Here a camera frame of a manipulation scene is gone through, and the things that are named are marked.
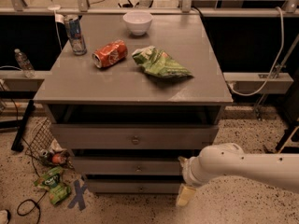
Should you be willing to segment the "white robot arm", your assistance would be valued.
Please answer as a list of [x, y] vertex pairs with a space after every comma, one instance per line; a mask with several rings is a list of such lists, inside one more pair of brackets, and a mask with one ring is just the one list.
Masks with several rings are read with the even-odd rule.
[[242, 176], [269, 186], [299, 192], [299, 155], [247, 154], [235, 143], [204, 147], [198, 156], [178, 158], [184, 183], [176, 206], [185, 206], [196, 190], [224, 175]]

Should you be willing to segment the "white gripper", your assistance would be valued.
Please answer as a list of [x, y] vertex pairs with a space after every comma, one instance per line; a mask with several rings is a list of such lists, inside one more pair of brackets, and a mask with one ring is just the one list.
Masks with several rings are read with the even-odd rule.
[[179, 156], [178, 161], [182, 167], [182, 176], [185, 184], [181, 184], [178, 190], [178, 196], [176, 199], [176, 206], [185, 206], [196, 193], [196, 189], [193, 187], [201, 187], [202, 182], [195, 176], [192, 168], [196, 166], [196, 158], [191, 157], [189, 159]]

